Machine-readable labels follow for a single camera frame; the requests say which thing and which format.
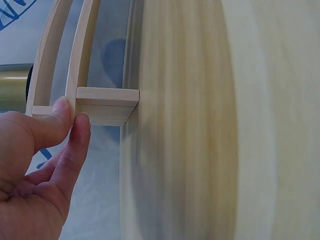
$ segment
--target metal tube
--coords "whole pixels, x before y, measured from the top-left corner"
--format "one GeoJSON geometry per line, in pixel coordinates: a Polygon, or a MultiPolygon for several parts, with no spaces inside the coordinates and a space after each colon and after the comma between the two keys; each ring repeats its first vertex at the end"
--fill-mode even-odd
{"type": "Polygon", "coordinates": [[[0,65],[0,113],[26,111],[26,84],[32,64],[0,65]]]}

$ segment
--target wood grain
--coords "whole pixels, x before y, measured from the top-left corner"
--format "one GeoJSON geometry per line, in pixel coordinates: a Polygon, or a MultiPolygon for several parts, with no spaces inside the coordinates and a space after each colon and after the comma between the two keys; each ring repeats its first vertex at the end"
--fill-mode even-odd
{"type": "Polygon", "coordinates": [[[122,239],[320,239],[319,11],[132,1],[123,86],[140,102],[121,134],[122,239]]]}
{"type": "Polygon", "coordinates": [[[36,53],[25,113],[33,106],[48,106],[62,34],[73,0],[55,0],[36,53]]]}
{"type": "Polygon", "coordinates": [[[226,240],[235,232],[229,45],[221,3],[201,2],[144,2],[138,83],[124,79],[139,86],[140,103],[122,130],[123,239],[226,240]]]}

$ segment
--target finger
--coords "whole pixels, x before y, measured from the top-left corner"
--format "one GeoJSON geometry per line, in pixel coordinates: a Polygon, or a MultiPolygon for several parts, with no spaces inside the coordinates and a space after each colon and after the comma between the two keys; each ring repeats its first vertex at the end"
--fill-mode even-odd
{"type": "Polygon", "coordinates": [[[28,135],[33,144],[32,152],[56,146],[66,138],[71,125],[71,107],[65,96],[53,105],[51,115],[43,118],[32,118],[18,112],[7,112],[3,116],[4,124],[9,128],[19,127],[28,135]]]}
{"type": "Polygon", "coordinates": [[[48,182],[54,173],[56,168],[57,162],[59,161],[61,155],[65,151],[63,147],[56,155],[50,158],[45,164],[39,169],[34,172],[29,173],[24,177],[24,179],[34,185],[38,185],[43,182],[48,182]]]}
{"type": "Polygon", "coordinates": [[[69,142],[50,179],[50,182],[60,189],[68,202],[71,200],[74,186],[86,160],[90,136],[89,118],[85,114],[78,115],[74,120],[69,142]]]}
{"type": "Polygon", "coordinates": [[[62,97],[54,104],[52,115],[45,118],[34,119],[14,111],[0,117],[0,192],[11,193],[24,178],[35,152],[66,138],[70,111],[62,97]]]}

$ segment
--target blue drawing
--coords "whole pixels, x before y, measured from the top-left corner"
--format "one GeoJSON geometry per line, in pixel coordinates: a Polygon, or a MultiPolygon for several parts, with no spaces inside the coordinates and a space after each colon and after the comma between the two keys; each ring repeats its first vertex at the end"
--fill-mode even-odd
{"type": "Polygon", "coordinates": [[[18,20],[37,0],[0,0],[0,31],[18,20]]]}
{"type": "MultiPolygon", "coordinates": [[[[41,149],[40,152],[42,153],[43,156],[45,156],[45,158],[47,160],[49,160],[50,158],[52,158],[51,153],[48,151],[48,149],[44,148],[41,149]]],[[[38,166],[36,166],[37,169],[40,169],[46,162],[42,162],[40,163],[38,166]]]]}

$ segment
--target wooden frame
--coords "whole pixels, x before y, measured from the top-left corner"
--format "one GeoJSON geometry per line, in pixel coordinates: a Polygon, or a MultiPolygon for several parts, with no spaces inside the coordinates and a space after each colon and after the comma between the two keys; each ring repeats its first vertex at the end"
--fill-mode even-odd
{"type": "MultiPolygon", "coordinates": [[[[26,114],[49,115],[53,75],[63,30],[73,0],[55,0],[34,62],[26,114]]],[[[101,0],[84,0],[78,20],[65,96],[72,115],[86,113],[93,125],[123,126],[139,102],[139,90],[87,87],[90,57],[101,0]]]]}

